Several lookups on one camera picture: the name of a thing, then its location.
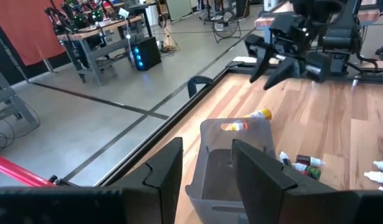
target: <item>yellow bottle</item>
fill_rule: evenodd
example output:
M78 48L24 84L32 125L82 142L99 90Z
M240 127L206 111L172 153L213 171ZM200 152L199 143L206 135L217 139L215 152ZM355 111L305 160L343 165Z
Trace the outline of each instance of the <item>yellow bottle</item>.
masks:
M252 114L248 114L244 116L244 118L265 118L267 120L272 120L272 112L270 112L269 109L262 109L256 112L253 112ZM247 129L248 125L247 123L243 123L241 121L236 121L232 123L229 127L227 127L226 131L240 131Z

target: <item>concrete floor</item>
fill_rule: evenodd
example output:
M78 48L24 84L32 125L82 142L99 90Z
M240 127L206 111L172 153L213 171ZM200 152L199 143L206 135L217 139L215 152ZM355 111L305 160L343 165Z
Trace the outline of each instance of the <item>concrete floor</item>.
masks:
M253 29L261 10L252 6L250 16L240 23L242 36ZM383 24L383 17L377 24ZM198 14L168 25L168 31L181 50L147 72L137 71L122 60L104 71L103 87L89 77L88 83L82 84L73 66L37 80L162 116L147 116L41 86L23 85L17 92L40 116L41 126L0 151L0 155L46 179L56 175L78 185L94 185L158 128L163 117L170 116L188 100L187 90L180 88L188 78L196 74L214 77L234 57L247 54L244 42L234 45L238 39L216 44L210 25L204 26ZM168 34L158 28L153 33L158 40ZM383 25L370 27L362 54L373 55L382 43ZM166 101L174 91L176 94ZM24 121L9 122L18 135L29 129ZM7 125L0 123L0 131L7 130ZM0 174L0 186L8 185L21 184Z

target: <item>red curtain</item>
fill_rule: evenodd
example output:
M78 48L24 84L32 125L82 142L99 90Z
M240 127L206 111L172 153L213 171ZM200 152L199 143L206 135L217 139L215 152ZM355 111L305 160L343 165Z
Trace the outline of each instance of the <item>red curtain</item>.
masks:
M54 2L60 7L62 0ZM49 0L0 0L0 26L25 65L65 51L44 12L47 7Z

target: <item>transparent plastic container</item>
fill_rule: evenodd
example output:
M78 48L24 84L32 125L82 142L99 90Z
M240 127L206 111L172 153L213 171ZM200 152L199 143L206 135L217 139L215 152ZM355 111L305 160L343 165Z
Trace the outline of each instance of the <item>transparent plastic container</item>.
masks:
M248 128L226 131L232 123ZM248 223L235 181L231 161L233 139L244 142L275 157L269 121L263 118L208 119L201 123L201 145L191 185L186 186L203 223Z

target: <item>computer tower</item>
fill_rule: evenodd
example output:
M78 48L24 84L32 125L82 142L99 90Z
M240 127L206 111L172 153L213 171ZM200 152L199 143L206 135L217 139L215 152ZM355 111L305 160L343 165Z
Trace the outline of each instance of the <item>computer tower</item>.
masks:
M147 71L161 63L161 54L156 45L155 37L144 37L131 46L135 64L138 70Z

